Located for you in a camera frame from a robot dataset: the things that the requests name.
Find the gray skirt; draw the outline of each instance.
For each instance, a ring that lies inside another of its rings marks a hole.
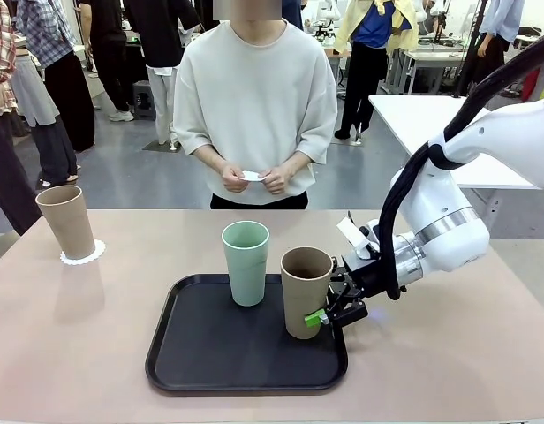
[[[44,82],[36,71],[30,56],[17,57],[17,70],[10,80],[13,93],[17,97],[19,114],[23,115],[28,124],[52,125],[60,115],[57,106],[52,101]]]

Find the tan paper cup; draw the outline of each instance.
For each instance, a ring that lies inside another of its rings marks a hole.
[[[286,329],[295,338],[319,333],[321,326],[308,328],[305,318],[325,307],[332,270],[331,257],[313,247],[298,247],[283,256],[283,311]]]
[[[53,187],[36,196],[66,258],[80,260],[95,251],[84,194],[76,185]]]

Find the beige table surface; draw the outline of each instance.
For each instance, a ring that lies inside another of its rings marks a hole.
[[[41,220],[0,261],[0,420],[489,421],[544,418],[544,310],[494,253],[370,299],[345,329],[349,370],[309,396],[167,397],[144,361],[170,287],[224,272],[222,228],[271,232],[268,269],[294,246],[348,249],[343,212],[90,211],[105,255],[71,268]],[[362,223],[376,212],[357,212]]]

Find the green cup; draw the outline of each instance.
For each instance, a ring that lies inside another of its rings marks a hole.
[[[242,307],[259,304],[264,299],[268,228],[261,223],[240,221],[225,228],[221,237],[233,300]]]

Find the cable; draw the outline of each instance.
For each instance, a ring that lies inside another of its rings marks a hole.
[[[460,111],[444,130],[445,141],[449,141],[463,131],[478,115],[487,102],[515,80],[544,63],[544,36],[521,52],[517,57],[484,79],[468,96]],[[410,192],[419,172],[429,159],[429,145],[425,143],[405,165],[401,175],[389,191],[380,215],[380,253],[381,278],[386,285],[386,293],[393,300],[400,298],[401,292],[396,273],[393,231],[397,211]]]

